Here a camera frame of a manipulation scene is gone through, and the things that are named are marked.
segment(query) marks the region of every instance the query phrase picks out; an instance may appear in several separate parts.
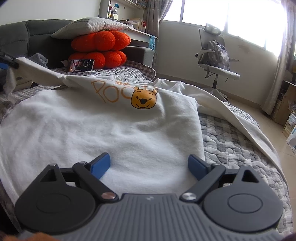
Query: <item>sofa backrest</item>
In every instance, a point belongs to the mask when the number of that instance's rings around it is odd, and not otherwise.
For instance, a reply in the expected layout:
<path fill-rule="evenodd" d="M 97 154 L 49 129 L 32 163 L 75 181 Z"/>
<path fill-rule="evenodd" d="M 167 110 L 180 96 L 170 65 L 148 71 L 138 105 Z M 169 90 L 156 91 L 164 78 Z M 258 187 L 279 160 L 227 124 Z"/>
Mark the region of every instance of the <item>sofa backrest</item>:
<path fill-rule="evenodd" d="M 40 53 L 48 59 L 48 68 L 63 67 L 61 61 L 74 52 L 71 40 L 54 39 L 51 34 L 70 20 L 29 20 L 0 26 L 0 50 L 14 57 Z"/>

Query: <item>ribbed gray surface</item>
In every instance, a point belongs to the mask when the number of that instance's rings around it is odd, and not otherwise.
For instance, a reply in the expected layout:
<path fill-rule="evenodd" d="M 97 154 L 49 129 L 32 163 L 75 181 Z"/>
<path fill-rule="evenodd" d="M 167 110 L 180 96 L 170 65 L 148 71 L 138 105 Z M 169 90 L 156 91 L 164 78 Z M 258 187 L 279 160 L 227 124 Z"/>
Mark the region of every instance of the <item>ribbed gray surface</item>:
<path fill-rule="evenodd" d="M 24 232 L 20 239 L 32 234 Z M 115 204 L 104 204 L 84 227 L 54 236 L 61 241 L 276 241 L 275 230 L 239 234 L 211 222 L 196 204 L 175 194 L 126 194 Z"/>

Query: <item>cartoon bear print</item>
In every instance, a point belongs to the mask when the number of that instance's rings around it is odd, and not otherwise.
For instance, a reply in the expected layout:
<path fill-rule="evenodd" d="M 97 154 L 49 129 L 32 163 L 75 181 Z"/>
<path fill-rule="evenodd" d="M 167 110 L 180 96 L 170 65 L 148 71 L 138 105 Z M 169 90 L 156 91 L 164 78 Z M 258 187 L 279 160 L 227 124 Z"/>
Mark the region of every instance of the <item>cartoon bear print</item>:
<path fill-rule="evenodd" d="M 151 109 L 156 104 L 157 90 L 141 90 L 135 86 L 131 97 L 131 105 L 137 109 Z"/>

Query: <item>backpack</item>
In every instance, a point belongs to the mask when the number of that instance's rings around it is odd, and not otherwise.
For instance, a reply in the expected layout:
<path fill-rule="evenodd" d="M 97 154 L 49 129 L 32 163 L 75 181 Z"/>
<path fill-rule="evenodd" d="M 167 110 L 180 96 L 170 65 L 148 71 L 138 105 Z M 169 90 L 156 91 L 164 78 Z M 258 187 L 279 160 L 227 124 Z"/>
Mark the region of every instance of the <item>backpack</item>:
<path fill-rule="evenodd" d="M 229 57 L 226 48 L 216 40 L 209 41 L 207 48 L 215 52 L 204 53 L 200 63 L 229 70 Z"/>

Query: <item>chair base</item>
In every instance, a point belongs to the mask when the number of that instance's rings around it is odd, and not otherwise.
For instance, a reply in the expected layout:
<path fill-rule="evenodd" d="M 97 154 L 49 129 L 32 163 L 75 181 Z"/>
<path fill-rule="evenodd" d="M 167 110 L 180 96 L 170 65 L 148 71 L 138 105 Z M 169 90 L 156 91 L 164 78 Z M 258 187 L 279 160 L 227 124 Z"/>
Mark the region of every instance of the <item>chair base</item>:
<path fill-rule="evenodd" d="M 227 96 L 222 94 L 220 91 L 218 91 L 217 89 L 214 88 L 201 88 L 207 92 L 209 92 L 211 95 L 217 97 L 219 100 L 223 101 L 223 102 L 228 102 L 227 100 Z"/>

